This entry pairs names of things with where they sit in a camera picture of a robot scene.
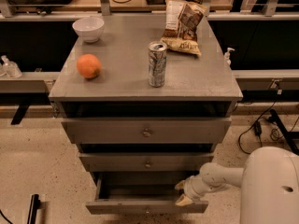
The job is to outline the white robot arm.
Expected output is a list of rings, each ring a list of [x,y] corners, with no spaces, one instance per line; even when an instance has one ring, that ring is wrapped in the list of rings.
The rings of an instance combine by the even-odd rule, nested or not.
[[[279,147],[254,150],[242,168],[204,164],[175,185],[177,206],[200,201],[227,186],[241,189],[240,224],[299,224],[299,156]]]

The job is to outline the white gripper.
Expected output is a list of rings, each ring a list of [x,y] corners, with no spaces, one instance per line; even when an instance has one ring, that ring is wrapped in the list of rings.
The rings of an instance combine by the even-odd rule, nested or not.
[[[190,176],[186,180],[181,180],[175,185],[176,190],[184,189],[184,194],[176,200],[175,205],[186,206],[197,202],[202,197],[203,182],[200,176]]]

